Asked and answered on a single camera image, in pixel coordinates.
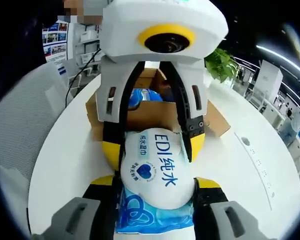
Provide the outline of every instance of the green plant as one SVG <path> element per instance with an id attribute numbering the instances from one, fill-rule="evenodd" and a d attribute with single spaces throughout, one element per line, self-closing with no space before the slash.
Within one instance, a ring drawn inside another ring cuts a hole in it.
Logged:
<path id="1" fill-rule="evenodd" d="M 205 67 L 214 79 L 224 82 L 228 77 L 233 79 L 237 75 L 238 64 L 225 50 L 217 48 L 204 59 Z"/>

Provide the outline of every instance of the black cable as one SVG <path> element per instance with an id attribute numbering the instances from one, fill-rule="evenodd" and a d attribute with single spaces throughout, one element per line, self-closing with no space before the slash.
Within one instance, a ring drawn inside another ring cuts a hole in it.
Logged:
<path id="1" fill-rule="evenodd" d="M 69 86 L 68 92 L 67 92 L 66 95 L 65 95 L 65 107 L 64 107 L 64 108 L 67 107 L 67 98 L 68 98 L 68 95 L 69 95 L 69 93 L 70 93 L 70 89 L 71 89 L 72 85 L 74 84 L 76 78 L 77 78 L 77 77 L 78 77 L 78 76 L 86 69 L 86 67 L 88 66 L 88 64 L 94 59 L 94 57 L 95 57 L 100 51 L 101 51 L 101 49 L 99 48 L 99 49 L 92 55 L 92 57 L 90 58 L 90 60 L 84 65 L 84 67 L 78 72 L 78 74 L 75 75 L 75 77 L 73 78 L 73 80 L 72 80 L 72 82 L 71 82 L 71 84 L 70 84 L 70 86 Z"/>

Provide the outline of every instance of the poster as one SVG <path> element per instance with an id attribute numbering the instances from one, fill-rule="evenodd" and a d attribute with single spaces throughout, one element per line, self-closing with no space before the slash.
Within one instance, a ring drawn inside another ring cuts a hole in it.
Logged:
<path id="1" fill-rule="evenodd" d="M 42 30 L 43 52 L 47 62 L 53 62 L 57 68 L 68 59 L 67 40 L 69 24 L 58 20 L 49 28 Z"/>

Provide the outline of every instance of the white round table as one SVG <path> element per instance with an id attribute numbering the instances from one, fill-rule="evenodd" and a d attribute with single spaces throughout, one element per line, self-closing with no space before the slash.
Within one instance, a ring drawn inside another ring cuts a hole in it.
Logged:
<path id="1" fill-rule="evenodd" d="M 100 143 L 92 140 L 85 106 L 100 78 L 97 76 L 74 98 L 40 150 L 28 198 L 33 234 L 43 233 L 53 214 L 72 198 L 81 197 L 91 181 L 113 173 Z M 204 147 L 191 166 L 193 176 L 219 183 L 228 200 L 237 201 L 250 212 L 268 238 L 281 238 L 300 213 L 300 181 L 288 149 L 268 121 L 228 86 L 213 82 L 208 98 L 231 129 L 221 137 L 207 129 Z M 244 147 L 242 137 L 249 140 L 252 150 Z M 153 236 L 115 234 L 114 239 Z M 195 234 L 189 227 L 156 239 L 195 239 Z"/>

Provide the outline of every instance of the office chair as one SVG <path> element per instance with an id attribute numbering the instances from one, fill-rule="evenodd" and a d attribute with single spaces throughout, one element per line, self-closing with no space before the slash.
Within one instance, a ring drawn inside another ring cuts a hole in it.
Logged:
<path id="1" fill-rule="evenodd" d="M 68 79 L 67 79 L 67 83 L 66 85 L 69 87 L 69 84 L 70 84 L 70 80 L 73 79 L 79 72 L 80 72 L 80 69 L 76 63 L 76 59 L 75 58 L 71 58 L 69 60 L 64 60 L 62 62 L 62 65 L 64 66 L 65 68 L 65 71 L 68 75 Z M 83 70 L 83 72 L 87 71 L 87 77 L 93 75 L 91 74 L 92 72 L 92 67 L 87 67 Z M 81 78 L 82 78 L 82 75 L 81 73 L 78 75 L 78 84 L 76 86 L 72 86 L 71 89 L 78 89 L 80 87 L 80 83 L 81 83 Z"/>
<path id="2" fill-rule="evenodd" d="M 39 151 L 65 108 L 67 91 L 56 66 L 48 62 L 25 75 L 0 102 L 0 187 L 11 217 L 26 236 L 30 236 L 31 176 Z"/>

